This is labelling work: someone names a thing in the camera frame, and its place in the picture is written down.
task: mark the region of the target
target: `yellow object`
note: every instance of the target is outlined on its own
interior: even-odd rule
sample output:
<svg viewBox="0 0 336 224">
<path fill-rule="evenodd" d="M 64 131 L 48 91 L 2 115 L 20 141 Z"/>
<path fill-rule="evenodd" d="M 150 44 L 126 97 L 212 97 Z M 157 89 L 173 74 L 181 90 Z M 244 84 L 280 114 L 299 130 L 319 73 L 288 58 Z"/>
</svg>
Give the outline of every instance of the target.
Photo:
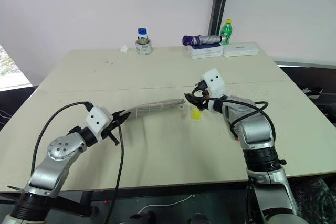
<svg viewBox="0 0 336 224">
<path fill-rule="evenodd" d="M 200 120 L 201 119 L 201 112 L 197 107 L 194 107 L 194 113 L 193 113 L 194 120 Z"/>
</svg>

